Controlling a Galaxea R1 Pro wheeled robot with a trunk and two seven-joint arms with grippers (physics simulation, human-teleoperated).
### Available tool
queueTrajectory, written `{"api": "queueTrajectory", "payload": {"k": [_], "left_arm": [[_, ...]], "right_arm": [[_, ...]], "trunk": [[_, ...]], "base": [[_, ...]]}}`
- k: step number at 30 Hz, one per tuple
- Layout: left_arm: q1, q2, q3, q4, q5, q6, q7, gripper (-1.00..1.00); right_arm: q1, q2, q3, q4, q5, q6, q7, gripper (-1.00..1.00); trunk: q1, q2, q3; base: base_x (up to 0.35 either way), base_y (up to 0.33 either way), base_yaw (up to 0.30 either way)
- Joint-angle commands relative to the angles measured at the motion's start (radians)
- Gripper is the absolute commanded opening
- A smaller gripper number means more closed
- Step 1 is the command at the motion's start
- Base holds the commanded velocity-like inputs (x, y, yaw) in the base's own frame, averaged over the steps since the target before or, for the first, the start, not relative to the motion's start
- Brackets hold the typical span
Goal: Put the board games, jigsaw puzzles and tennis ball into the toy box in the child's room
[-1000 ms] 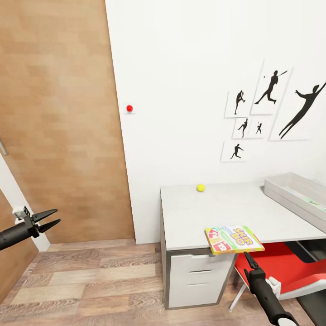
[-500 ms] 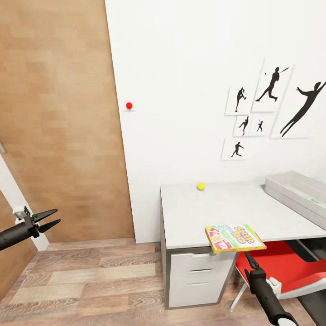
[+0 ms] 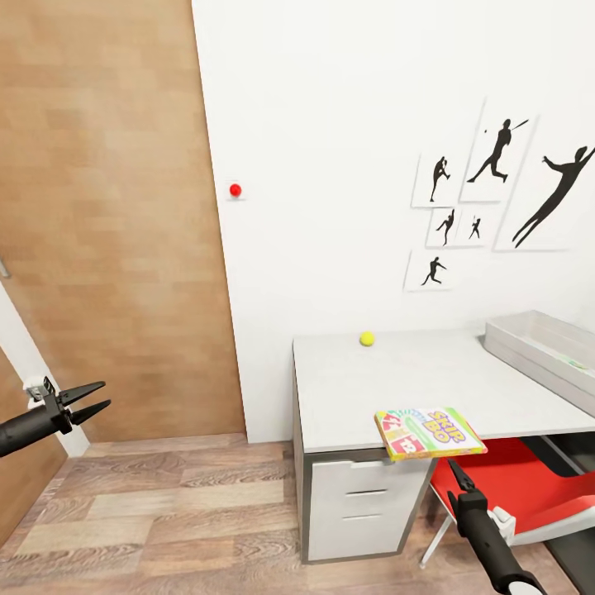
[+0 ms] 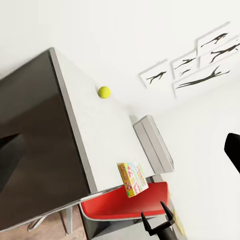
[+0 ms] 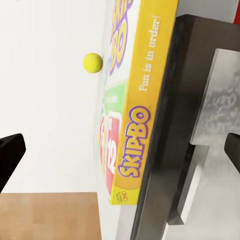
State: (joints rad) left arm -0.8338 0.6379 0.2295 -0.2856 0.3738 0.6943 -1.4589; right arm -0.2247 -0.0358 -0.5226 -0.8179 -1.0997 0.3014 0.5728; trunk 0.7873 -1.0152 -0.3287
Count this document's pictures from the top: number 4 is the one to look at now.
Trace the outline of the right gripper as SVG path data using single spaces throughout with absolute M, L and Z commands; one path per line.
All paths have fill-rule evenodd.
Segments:
M 157 235 L 159 240 L 177 240 L 171 228 L 171 226 L 176 222 L 174 219 L 174 214 L 169 210 L 163 201 L 160 203 L 163 206 L 165 214 L 168 216 L 168 221 L 152 229 L 147 218 L 143 212 L 141 212 L 141 218 L 143 220 L 145 231 L 148 232 L 150 236 Z

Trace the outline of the jigsaw puzzle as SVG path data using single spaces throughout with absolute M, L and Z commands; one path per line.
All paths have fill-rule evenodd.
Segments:
M 183 233 L 183 235 L 186 236 L 186 233 L 185 233 L 185 230 L 184 230 L 182 221 L 180 220 L 180 218 L 179 218 L 176 210 L 173 209 L 173 211 L 174 211 L 174 220 L 175 220 L 175 222 L 177 223 L 177 225 L 178 225 L 178 227 L 180 228 L 180 231 Z

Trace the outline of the tennis ball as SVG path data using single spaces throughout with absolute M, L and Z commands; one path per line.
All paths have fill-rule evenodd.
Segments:
M 107 86 L 102 86 L 98 90 L 98 94 L 102 99 L 108 99 L 111 96 L 111 90 Z

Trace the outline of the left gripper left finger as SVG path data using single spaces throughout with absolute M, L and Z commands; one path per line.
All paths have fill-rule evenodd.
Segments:
M 0 193 L 26 152 L 21 133 L 0 138 Z

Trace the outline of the board game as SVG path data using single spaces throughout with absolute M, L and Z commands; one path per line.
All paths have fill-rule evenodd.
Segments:
M 123 162 L 118 165 L 118 168 L 129 198 L 149 188 L 139 162 Z

